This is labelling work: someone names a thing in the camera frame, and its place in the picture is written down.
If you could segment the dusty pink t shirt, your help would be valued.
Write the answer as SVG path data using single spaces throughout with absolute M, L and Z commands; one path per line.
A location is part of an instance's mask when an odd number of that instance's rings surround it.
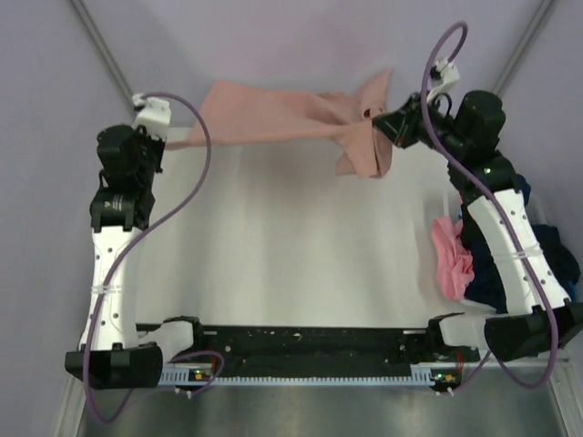
M 199 113 L 215 145 L 327 139 L 342 149 L 337 175 L 382 178 L 392 165 L 393 143 L 373 127 L 373 118 L 387 112 L 392 73 L 372 76 L 353 94 L 269 90 L 218 80 Z

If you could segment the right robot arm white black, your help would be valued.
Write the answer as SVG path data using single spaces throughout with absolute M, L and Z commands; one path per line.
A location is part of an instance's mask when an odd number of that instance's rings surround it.
M 399 148 L 421 142 L 442 153 L 462 199 L 462 240 L 485 242 L 502 280 L 503 315 L 455 313 L 433 321 L 425 349 L 443 361 L 458 346 L 488 349 L 502 362 L 543 352 L 551 356 L 582 330 L 582 306 L 553 274 L 527 215 L 517 173 L 498 150 L 506 122 L 500 98 L 468 92 L 456 115 L 423 108 L 414 93 L 398 110 L 373 118 L 373 127 Z

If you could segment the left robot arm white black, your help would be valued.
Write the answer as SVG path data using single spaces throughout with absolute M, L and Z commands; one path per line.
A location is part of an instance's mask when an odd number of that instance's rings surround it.
M 138 336 L 138 243 L 155 229 L 154 177 L 161 172 L 168 129 L 115 125 L 97 135 L 99 186 L 90 207 L 94 273 L 87 325 L 65 369 L 97 390 L 153 388 L 169 353 L 187 361 L 206 352 L 205 337 L 184 330 L 175 346 Z

